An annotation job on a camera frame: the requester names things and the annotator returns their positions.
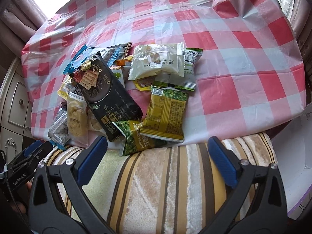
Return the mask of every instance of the metal screw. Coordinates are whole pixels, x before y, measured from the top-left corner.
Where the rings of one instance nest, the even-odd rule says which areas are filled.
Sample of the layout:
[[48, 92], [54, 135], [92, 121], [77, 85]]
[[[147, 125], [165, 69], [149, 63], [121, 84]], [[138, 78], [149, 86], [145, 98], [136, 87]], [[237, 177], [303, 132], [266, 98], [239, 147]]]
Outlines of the metal screw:
[[270, 166], [272, 169], [277, 169], [277, 164], [275, 164], [275, 163], [272, 163]]
[[249, 165], [249, 161], [247, 159], [242, 159], [241, 165], [244, 165], [244, 166]]
[[38, 164], [38, 167], [39, 167], [39, 168], [44, 167], [44, 162], [40, 162], [40, 163]]
[[65, 161], [65, 163], [66, 163], [67, 165], [72, 165], [73, 162], [74, 162], [74, 159], [67, 159], [67, 160]]

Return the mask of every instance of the barcode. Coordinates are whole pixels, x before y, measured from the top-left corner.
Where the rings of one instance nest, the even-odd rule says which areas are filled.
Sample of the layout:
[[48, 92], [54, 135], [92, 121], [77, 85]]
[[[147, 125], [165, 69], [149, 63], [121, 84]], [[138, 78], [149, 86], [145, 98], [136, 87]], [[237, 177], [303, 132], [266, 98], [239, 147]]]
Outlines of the barcode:
[[158, 96], [162, 96], [163, 95], [163, 90], [159, 89], [159, 88], [154, 88], [152, 95], [158, 95]]

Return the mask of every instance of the table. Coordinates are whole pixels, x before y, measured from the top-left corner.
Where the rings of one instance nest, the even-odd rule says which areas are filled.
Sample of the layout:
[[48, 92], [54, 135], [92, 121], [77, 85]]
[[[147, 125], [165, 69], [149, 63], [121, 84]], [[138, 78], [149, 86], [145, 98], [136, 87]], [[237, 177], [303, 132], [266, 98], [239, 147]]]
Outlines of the table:
[[[183, 144], [258, 133], [305, 107], [302, 57], [278, 0], [71, 0], [22, 51], [32, 135], [48, 139], [62, 72], [84, 44], [128, 41], [184, 41], [204, 49], [185, 111]], [[150, 94], [131, 82], [126, 89], [145, 113]]]

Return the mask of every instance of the blue rubber pad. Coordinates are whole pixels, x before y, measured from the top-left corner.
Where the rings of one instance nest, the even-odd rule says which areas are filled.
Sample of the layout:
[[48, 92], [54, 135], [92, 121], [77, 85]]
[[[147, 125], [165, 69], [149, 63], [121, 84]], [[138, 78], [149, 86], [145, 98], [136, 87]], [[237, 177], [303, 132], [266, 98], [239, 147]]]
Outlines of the blue rubber pad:
[[77, 184], [87, 185], [107, 151], [107, 140], [104, 136], [93, 147], [77, 170]]
[[42, 144], [41, 141], [37, 140], [33, 142], [30, 146], [28, 146], [26, 149], [23, 151], [24, 157], [28, 157], [31, 153], [33, 153], [40, 145]]
[[238, 183], [236, 169], [234, 168], [228, 157], [225, 155], [224, 150], [227, 149], [222, 149], [214, 140], [214, 138], [209, 138], [209, 155], [213, 159], [213, 162], [216, 164], [219, 172], [221, 173], [225, 184], [234, 189]]

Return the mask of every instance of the gold badge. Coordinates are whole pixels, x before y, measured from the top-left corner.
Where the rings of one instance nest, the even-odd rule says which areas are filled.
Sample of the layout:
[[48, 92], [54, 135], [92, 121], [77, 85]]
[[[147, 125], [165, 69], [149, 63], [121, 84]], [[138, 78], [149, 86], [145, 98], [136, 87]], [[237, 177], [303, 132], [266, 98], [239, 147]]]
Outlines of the gold badge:
[[91, 62], [90, 61], [85, 61], [82, 65], [81, 65], [81, 67], [80, 67], [80, 69], [82, 70], [82, 71], [87, 71], [88, 69], [90, 69], [91, 68]]

